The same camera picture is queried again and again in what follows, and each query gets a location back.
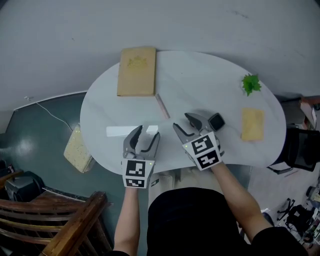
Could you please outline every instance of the chair armrest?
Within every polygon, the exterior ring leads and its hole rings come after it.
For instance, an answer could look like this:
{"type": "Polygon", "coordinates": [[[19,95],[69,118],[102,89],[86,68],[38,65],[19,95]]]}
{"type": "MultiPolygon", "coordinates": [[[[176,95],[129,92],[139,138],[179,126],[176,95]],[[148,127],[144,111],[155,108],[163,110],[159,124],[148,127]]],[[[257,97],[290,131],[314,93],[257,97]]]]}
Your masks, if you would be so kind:
{"type": "Polygon", "coordinates": [[[3,177],[0,177],[0,190],[3,189],[5,187],[5,183],[7,180],[13,178],[13,177],[16,177],[16,176],[19,176],[21,174],[23,174],[24,171],[21,170],[21,171],[15,171],[13,173],[9,173],[8,175],[6,176],[3,176],[3,177]]]}
{"type": "Polygon", "coordinates": [[[95,192],[54,236],[39,256],[74,255],[106,204],[106,193],[95,192]]]}
{"type": "Polygon", "coordinates": [[[286,169],[283,169],[283,170],[276,170],[276,169],[271,168],[270,166],[268,166],[267,168],[268,168],[269,170],[275,172],[275,173],[278,174],[278,175],[279,175],[279,174],[285,174],[285,173],[290,172],[290,171],[293,170],[292,167],[286,168],[286,169]]]}

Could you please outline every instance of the white table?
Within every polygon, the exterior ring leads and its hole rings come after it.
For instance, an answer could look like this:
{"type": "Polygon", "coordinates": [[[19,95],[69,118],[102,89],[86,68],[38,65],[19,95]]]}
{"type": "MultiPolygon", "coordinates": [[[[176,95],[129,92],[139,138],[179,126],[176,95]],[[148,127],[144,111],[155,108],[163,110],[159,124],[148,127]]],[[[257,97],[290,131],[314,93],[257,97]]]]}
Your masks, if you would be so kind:
{"type": "MultiPolygon", "coordinates": [[[[93,158],[107,170],[121,174],[124,137],[107,137],[107,126],[158,125],[161,134],[154,172],[194,166],[172,128],[178,123],[192,129],[186,112],[210,117],[219,112],[226,125],[216,135],[226,164],[267,167],[280,155],[286,137],[281,105],[260,82],[261,91],[247,96],[242,79],[249,72],[222,58],[184,51],[160,51],[156,56],[156,91],[166,106],[165,119],[155,97],[118,97],[119,63],[105,71],[89,88],[82,103],[80,125],[84,143],[93,158]],[[242,108],[264,110],[264,140],[241,140],[242,108]]],[[[141,136],[146,148],[151,137],[141,136]]]]}

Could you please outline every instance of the tan book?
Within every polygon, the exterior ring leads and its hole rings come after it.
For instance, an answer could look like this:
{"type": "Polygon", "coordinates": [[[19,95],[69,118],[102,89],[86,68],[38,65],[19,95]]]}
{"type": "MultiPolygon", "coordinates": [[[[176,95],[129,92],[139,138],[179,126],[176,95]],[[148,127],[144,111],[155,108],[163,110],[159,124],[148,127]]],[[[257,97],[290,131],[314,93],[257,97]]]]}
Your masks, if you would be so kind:
{"type": "Polygon", "coordinates": [[[117,95],[154,96],[156,48],[137,47],[122,50],[117,95]]]}
{"type": "Polygon", "coordinates": [[[244,107],[242,109],[243,141],[263,141],[265,127],[265,112],[263,110],[244,107]]]}

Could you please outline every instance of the human arm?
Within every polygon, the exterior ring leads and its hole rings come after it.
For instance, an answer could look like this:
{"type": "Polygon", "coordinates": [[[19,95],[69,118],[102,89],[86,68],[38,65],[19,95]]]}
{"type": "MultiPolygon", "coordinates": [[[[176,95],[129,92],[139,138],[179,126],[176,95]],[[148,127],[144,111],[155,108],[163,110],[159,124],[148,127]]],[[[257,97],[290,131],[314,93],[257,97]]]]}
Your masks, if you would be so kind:
{"type": "Polygon", "coordinates": [[[115,228],[114,251],[136,256],[140,237],[138,189],[126,187],[120,216],[115,228]]]}
{"type": "Polygon", "coordinates": [[[219,182],[231,212],[244,229],[250,242],[260,231],[272,227],[262,215],[257,201],[237,181],[223,162],[212,166],[211,170],[219,182]]]}

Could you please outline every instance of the black chair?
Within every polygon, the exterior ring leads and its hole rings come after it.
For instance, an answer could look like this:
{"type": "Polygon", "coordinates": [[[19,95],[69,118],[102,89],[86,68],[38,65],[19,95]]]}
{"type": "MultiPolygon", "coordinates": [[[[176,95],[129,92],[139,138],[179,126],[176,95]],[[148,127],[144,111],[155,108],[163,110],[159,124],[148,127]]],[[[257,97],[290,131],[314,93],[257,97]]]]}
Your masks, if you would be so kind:
{"type": "Polygon", "coordinates": [[[307,210],[301,204],[299,204],[292,207],[288,217],[286,218],[285,225],[291,230],[292,226],[289,226],[289,224],[292,224],[298,234],[302,237],[313,222],[313,214],[314,209],[307,210]]]}
{"type": "Polygon", "coordinates": [[[287,201],[289,201],[288,207],[285,210],[282,211],[277,211],[278,214],[283,214],[281,218],[277,218],[277,221],[281,221],[287,214],[289,214],[289,212],[291,211],[292,207],[294,207],[294,204],[296,202],[296,200],[291,200],[290,198],[287,199],[287,201]]]}
{"type": "Polygon", "coordinates": [[[317,130],[302,130],[288,128],[285,142],[278,159],[272,164],[285,162],[290,168],[283,170],[268,167],[276,174],[284,174],[293,168],[313,172],[316,163],[320,161],[320,132],[317,130]]]}

